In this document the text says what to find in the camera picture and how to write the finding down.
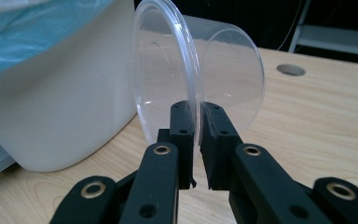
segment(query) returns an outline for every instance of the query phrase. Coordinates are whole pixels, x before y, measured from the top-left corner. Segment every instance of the screw hole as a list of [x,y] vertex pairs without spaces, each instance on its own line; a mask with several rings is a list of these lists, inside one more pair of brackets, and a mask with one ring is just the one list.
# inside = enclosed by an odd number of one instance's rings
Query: screw hole
[[261,154],[260,149],[255,148],[255,147],[246,147],[244,149],[245,153],[248,154],[249,156],[258,156]]
[[157,213],[157,208],[153,204],[145,204],[141,207],[141,210],[139,210],[139,214],[144,218],[151,218],[155,216]]
[[99,180],[93,181],[83,187],[83,189],[80,191],[80,195],[86,199],[93,199],[103,194],[105,188],[106,185],[103,182]]
[[295,217],[307,218],[309,216],[307,210],[300,205],[292,205],[289,209]]
[[171,149],[169,147],[162,146],[156,147],[155,149],[153,149],[153,151],[158,155],[165,155],[170,153]]
[[351,201],[356,198],[356,194],[353,192],[353,190],[344,185],[338,183],[329,183],[326,187],[330,193],[340,199]]

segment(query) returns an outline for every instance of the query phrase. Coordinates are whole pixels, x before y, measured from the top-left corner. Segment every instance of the wooden table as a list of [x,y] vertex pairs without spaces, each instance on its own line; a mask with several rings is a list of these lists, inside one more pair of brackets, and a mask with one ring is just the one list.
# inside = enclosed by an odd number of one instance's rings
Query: wooden table
[[[255,122],[241,133],[265,147],[296,181],[311,187],[324,176],[358,186],[358,64],[261,49],[266,95]],[[276,70],[292,63],[307,73]],[[0,174],[0,223],[48,223],[64,195],[79,180],[105,175],[115,180],[135,171],[147,147],[138,117],[82,162],[62,171],[34,173],[18,165]],[[198,185],[180,191],[179,223],[235,223],[227,192],[207,189],[201,157]]]

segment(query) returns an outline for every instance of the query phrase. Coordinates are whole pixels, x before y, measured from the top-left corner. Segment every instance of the blue plastic bag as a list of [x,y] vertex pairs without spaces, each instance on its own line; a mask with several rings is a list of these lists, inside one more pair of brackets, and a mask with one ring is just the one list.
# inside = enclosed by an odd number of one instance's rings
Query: blue plastic bag
[[74,33],[113,0],[0,0],[0,72]]

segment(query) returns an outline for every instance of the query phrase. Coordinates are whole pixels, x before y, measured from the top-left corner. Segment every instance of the transparent plastic cup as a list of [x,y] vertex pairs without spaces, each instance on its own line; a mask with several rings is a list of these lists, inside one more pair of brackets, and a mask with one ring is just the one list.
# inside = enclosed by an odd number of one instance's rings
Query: transparent plastic cup
[[150,144],[158,129],[170,128],[170,108],[179,101],[190,105],[196,143],[203,101],[225,108],[237,130],[254,120],[264,97],[264,70],[240,28],[182,16],[168,0],[144,0],[135,12],[132,46],[133,88]]

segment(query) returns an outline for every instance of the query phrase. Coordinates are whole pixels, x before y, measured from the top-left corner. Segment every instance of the white container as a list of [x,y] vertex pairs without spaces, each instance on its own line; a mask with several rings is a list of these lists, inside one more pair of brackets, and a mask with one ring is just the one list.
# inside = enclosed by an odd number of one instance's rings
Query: white container
[[59,45],[0,73],[0,145],[23,168],[71,166],[134,116],[133,15],[133,1],[115,0]]

